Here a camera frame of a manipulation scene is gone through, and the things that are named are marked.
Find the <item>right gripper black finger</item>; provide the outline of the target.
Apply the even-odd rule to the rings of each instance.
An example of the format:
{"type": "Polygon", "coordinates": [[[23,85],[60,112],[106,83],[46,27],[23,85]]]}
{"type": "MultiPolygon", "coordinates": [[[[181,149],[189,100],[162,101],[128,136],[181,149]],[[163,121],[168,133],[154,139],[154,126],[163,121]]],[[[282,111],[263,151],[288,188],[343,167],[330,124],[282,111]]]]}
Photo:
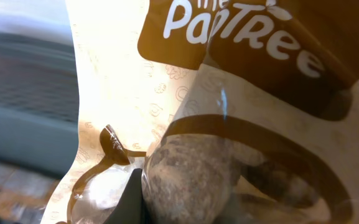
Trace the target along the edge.
{"type": "Polygon", "coordinates": [[[133,170],[117,206],[103,224],[150,224],[141,176],[142,169],[133,170]]]}

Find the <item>beige brown Pantree bag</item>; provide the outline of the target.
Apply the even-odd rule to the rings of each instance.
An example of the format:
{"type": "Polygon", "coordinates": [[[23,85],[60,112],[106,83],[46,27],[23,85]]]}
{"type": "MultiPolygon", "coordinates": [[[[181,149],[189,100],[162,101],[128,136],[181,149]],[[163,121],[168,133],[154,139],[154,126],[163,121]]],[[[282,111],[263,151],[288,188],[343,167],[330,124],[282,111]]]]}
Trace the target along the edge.
{"type": "Polygon", "coordinates": [[[359,1],[67,1],[78,149],[43,223],[359,223],[359,1]]]}

